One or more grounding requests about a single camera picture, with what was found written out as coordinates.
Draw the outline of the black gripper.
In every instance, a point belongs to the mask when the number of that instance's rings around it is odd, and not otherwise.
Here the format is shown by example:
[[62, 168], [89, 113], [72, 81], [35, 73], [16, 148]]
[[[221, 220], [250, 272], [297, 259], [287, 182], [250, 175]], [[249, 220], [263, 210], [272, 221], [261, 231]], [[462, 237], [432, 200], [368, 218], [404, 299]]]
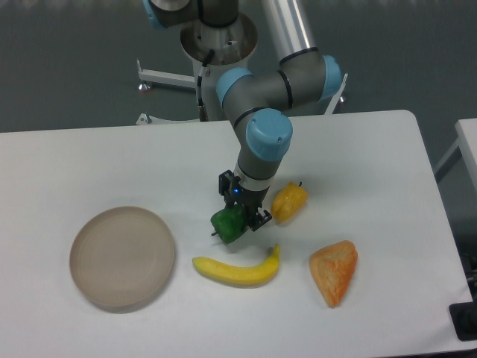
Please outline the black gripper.
[[271, 220], [271, 214], [262, 210], [262, 202], [270, 188], [268, 181], [258, 183], [247, 176], [239, 176], [227, 170], [218, 177], [218, 192], [224, 198], [226, 207], [239, 204], [249, 216], [248, 227], [257, 231]]

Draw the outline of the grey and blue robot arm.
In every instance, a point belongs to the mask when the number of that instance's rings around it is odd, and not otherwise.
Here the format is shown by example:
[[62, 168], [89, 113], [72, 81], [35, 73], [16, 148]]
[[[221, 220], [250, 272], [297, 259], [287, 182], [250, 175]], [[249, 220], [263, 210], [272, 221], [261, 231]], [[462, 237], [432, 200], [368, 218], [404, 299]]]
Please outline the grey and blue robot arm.
[[195, 92], [202, 122], [225, 119], [240, 143], [234, 170], [222, 173], [218, 191], [238, 213], [239, 232], [258, 230], [271, 214], [262, 203], [289, 149], [293, 128], [286, 111], [335, 97], [340, 66], [320, 53], [300, 1], [264, 1], [279, 67], [256, 76], [248, 68], [258, 34], [237, 1], [145, 1], [157, 29], [179, 25], [180, 41], [193, 63], [191, 76], [139, 69], [140, 87], [153, 84]]

